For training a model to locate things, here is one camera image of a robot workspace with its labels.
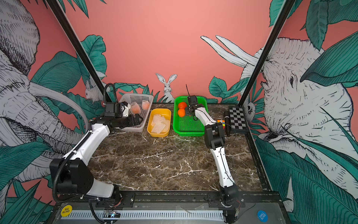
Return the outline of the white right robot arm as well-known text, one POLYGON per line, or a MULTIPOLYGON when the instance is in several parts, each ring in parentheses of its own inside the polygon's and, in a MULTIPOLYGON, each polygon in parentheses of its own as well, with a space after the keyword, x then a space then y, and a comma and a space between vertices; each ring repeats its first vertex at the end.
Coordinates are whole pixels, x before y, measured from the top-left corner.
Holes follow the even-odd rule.
POLYGON ((215 121, 200 104, 196 96, 188 96, 188 111, 204 126, 205 145, 210 149, 218 170, 222 204, 225 207, 241 207, 240 194, 225 156, 225 133, 223 125, 215 121))

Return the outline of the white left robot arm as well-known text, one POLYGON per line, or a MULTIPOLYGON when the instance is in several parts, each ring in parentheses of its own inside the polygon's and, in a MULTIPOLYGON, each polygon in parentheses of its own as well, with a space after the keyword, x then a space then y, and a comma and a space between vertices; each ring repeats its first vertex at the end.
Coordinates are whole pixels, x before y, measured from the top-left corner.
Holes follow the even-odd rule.
POLYGON ((98 117, 90 122, 91 129, 61 159, 50 163, 52 197, 57 203, 76 198, 109 198, 118 203, 121 195, 113 184, 94 178, 88 168, 89 161, 101 142, 115 129, 140 125, 144 119, 138 115, 127 117, 98 117))

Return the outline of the white plastic perforated basket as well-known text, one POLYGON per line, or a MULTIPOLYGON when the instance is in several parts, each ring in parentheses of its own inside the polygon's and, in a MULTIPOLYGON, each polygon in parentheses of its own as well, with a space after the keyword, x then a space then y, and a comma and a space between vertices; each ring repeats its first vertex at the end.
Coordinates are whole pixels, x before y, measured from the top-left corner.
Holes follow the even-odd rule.
POLYGON ((150 108, 152 106, 154 97, 152 95, 147 95, 147 94, 138 94, 138 93, 126 93, 124 94, 119 103, 120 102, 127 102, 129 105, 131 105, 131 103, 137 102, 141 108, 141 113, 139 114, 144 120, 143 122, 138 125, 138 126, 134 126, 134 127, 126 127, 123 129, 119 129, 119 128, 115 128, 115 130, 117 131, 129 131, 129 132, 142 132, 146 123, 146 120, 149 116, 149 110, 145 111, 142 109, 142 101, 144 100, 148 100, 150 102, 150 108))

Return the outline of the green plastic perforated basket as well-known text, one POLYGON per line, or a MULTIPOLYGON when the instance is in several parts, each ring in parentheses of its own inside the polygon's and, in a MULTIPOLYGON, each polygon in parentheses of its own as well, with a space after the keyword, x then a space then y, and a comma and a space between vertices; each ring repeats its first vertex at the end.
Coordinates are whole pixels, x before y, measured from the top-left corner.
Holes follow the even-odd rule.
POLYGON ((198 118, 193 117, 193 113, 189 110, 188 96, 179 96, 174 101, 173 129, 179 136, 203 136, 204 125, 198 118), (178 115, 179 104, 186 103, 186 115, 180 117, 178 115))

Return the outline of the yellow plastic tub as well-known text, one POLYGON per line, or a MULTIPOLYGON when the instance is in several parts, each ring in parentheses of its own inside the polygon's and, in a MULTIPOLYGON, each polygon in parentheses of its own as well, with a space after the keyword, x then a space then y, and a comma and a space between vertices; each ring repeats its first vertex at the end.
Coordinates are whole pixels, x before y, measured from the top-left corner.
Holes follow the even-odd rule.
POLYGON ((164 116, 166 119, 170 120, 171 121, 171 111, 169 109, 165 109, 165 108, 156 108, 156 109, 153 109, 151 111, 151 114, 150 114, 150 118, 149 118, 149 122, 148 122, 148 127, 147 127, 147 131, 148 133, 152 136, 152 137, 166 137, 168 136, 169 134, 169 131, 167 131, 166 133, 152 133, 152 119, 153 119, 153 116, 155 114, 160 114, 162 116, 164 116))

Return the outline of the colourful rubiks cube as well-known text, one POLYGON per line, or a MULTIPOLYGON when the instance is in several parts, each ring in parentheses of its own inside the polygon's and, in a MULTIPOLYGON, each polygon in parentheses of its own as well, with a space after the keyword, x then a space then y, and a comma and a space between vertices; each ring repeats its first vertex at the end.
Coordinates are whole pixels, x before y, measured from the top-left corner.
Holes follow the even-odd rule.
POLYGON ((219 119, 219 120, 217 120, 217 122, 222 123, 222 125, 225 126, 225 121, 224 120, 219 119))

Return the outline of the black cylindrical microphone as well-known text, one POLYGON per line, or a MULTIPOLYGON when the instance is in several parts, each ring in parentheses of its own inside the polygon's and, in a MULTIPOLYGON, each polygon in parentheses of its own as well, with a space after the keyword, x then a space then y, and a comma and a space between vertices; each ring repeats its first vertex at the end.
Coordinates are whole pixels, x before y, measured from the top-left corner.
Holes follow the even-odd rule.
POLYGON ((225 111, 224 112, 224 121, 225 121, 225 133, 227 135, 227 137, 230 136, 230 132, 231 132, 231 125, 230 125, 230 114, 229 111, 225 111))

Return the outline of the black white folding chessboard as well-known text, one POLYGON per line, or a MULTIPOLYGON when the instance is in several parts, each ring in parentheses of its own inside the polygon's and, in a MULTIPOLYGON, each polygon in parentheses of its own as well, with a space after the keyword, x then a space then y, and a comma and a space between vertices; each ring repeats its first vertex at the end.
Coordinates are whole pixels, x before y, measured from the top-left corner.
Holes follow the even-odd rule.
POLYGON ((230 127, 232 133, 247 133, 248 125, 242 107, 229 108, 230 127))

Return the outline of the yellow round sticker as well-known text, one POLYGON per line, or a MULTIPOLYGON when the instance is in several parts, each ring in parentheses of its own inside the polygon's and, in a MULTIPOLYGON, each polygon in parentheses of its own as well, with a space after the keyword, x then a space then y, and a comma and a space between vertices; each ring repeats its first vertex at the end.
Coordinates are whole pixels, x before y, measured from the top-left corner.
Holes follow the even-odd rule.
POLYGON ((61 210, 61 217, 68 217, 73 211, 73 207, 71 205, 66 205, 61 210))

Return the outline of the blue round sticker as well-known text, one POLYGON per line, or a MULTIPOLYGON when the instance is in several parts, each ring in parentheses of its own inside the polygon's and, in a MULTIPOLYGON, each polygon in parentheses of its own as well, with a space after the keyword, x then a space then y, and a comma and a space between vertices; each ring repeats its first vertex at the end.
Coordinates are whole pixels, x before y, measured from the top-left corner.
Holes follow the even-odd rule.
POLYGON ((263 211, 263 210, 259 210, 259 211, 257 212, 257 217, 258 217, 258 219, 259 219, 261 222, 263 222, 263 223, 266 223, 266 222, 268 221, 268 215, 267 215, 267 213, 266 213, 265 211, 263 211))

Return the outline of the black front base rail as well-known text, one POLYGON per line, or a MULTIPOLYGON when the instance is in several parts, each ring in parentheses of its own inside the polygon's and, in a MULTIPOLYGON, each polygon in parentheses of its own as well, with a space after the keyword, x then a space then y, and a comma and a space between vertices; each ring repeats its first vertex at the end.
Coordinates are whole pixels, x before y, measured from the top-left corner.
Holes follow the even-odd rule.
MULTIPOLYGON (((128 191, 117 192, 114 198, 95 199, 94 204, 99 208, 110 208, 110 205, 120 204, 115 208, 134 208, 135 203, 206 203, 210 208, 230 208, 224 205, 224 198, 220 191, 128 191)), ((245 207, 246 203, 256 203, 268 200, 269 193, 263 191, 239 191, 234 205, 245 207)))

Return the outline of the white slotted front rail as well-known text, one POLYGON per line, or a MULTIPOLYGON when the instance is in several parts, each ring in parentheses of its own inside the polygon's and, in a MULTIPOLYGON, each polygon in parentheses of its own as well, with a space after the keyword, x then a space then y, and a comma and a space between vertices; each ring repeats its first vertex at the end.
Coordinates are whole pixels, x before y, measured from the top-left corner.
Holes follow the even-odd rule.
POLYGON ((211 220, 223 221, 221 211, 186 211, 186 210, 119 210, 114 212, 96 211, 96 215, 101 220, 145 220, 145 219, 193 219, 193 220, 211 220))

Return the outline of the black frame post right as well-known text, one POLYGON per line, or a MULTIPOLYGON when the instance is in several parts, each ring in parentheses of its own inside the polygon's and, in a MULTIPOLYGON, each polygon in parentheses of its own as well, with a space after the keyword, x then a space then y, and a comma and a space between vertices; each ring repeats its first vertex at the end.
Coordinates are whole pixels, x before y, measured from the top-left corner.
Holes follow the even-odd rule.
POLYGON ((280 13, 279 13, 279 15, 277 17, 277 20, 276 20, 276 22, 274 24, 274 27, 273 27, 273 29, 272 29, 269 37, 268 37, 268 40, 267 40, 267 42, 266 42, 266 44, 265 44, 265 46, 263 48, 263 51, 262 51, 262 53, 261 53, 261 55, 259 57, 259 60, 258 60, 258 62, 256 64, 256 66, 255 66, 255 69, 254 69, 254 71, 253 71, 253 73, 252 73, 252 75, 251 75, 251 77, 250 77, 250 79, 248 81, 248 84, 247 84, 247 86, 245 88, 245 91, 244 91, 244 93, 243 93, 243 95, 242 95, 242 97, 241 97, 241 99, 240 99, 240 101, 238 103, 238 106, 243 106, 247 96, 249 95, 249 92, 250 92, 251 88, 254 85, 254 82, 256 81, 258 75, 261 73, 261 69, 263 68, 265 60, 267 59, 268 54, 270 53, 270 51, 271 51, 271 49, 272 49, 272 47, 273 47, 273 45, 274 45, 274 43, 275 43, 275 41, 277 39, 277 37, 278 37, 278 35, 279 35, 279 33, 280 33, 284 23, 285 23, 290 11, 291 11, 294 3, 295 3, 294 0, 284 1, 283 6, 281 8, 281 11, 280 11, 280 13))

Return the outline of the black frame post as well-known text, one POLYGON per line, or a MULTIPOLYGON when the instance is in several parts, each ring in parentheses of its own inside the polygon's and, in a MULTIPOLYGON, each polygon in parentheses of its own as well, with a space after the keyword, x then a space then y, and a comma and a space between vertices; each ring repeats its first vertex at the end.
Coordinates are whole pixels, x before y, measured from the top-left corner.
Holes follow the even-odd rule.
POLYGON ((72 46, 76 50, 76 53, 79 55, 81 61, 83 62, 86 70, 89 72, 90 76, 94 80, 97 85, 97 88, 101 93, 104 93, 104 99, 107 102, 111 102, 111 98, 108 93, 105 91, 104 86, 97 75, 94 65, 92 64, 88 54, 86 53, 84 47, 82 46, 77 34, 72 28, 69 20, 67 19, 60 3, 58 1, 47 0, 46 1, 48 6, 51 8, 53 14, 55 15, 56 19, 60 23, 62 29, 64 30, 66 36, 70 40, 72 46))
POLYGON ((279 15, 277 17, 277 20, 276 20, 276 22, 274 24, 274 27, 273 27, 273 29, 272 29, 269 37, 268 37, 268 40, 267 40, 267 42, 266 42, 266 44, 265 44, 265 46, 263 48, 263 51, 262 51, 262 53, 261 53, 261 55, 259 57, 259 60, 258 60, 258 62, 256 64, 256 66, 255 66, 255 69, 254 69, 254 71, 253 71, 253 73, 252 73, 252 75, 251 75, 251 77, 250 77, 250 79, 248 81, 248 84, 247 84, 247 86, 245 88, 245 91, 244 91, 244 93, 243 93, 243 95, 242 95, 242 97, 241 97, 241 99, 240 99, 240 101, 238 103, 238 106, 243 106, 247 96, 249 95, 249 92, 250 92, 251 88, 254 85, 254 82, 256 81, 258 75, 261 73, 261 69, 263 68, 265 60, 267 59, 268 54, 270 53, 270 51, 271 51, 271 49, 272 49, 272 47, 273 47, 273 45, 274 45, 274 43, 275 43, 275 41, 277 39, 277 37, 278 37, 278 35, 279 35, 279 33, 280 33, 284 23, 285 23, 290 11, 291 11, 294 3, 295 3, 294 0, 284 1, 283 6, 281 8, 281 11, 280 11, 280 13, 279 13, 279 15))

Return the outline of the black frame post left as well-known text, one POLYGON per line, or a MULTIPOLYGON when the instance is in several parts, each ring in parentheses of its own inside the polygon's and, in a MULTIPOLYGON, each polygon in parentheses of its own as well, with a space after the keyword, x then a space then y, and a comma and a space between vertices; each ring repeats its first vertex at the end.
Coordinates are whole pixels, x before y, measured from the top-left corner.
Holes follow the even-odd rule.
POLYGON ((104 99, 107 102, 111 102, 111 98, 108 93, 105 91, 104 86, 97 75, 94 65, 92 64, 88 54, 86 53, 84 47, 82 46, 77 34, 72 28, 69 20, 67 19, 60 3, 58 1, 47 0, 46 1, 48 6, 51 8, 53 14, 55 15, 56 19, 60 23, 62 29, 64 30, 66 36, 70 40, 72 46, 76 50, 76 53, 79 55, 81 61, 83 62, 86 70, 89 72, 90 76, 94 80, 97 85, 97 88, 101 93, 104 93, 104 99))

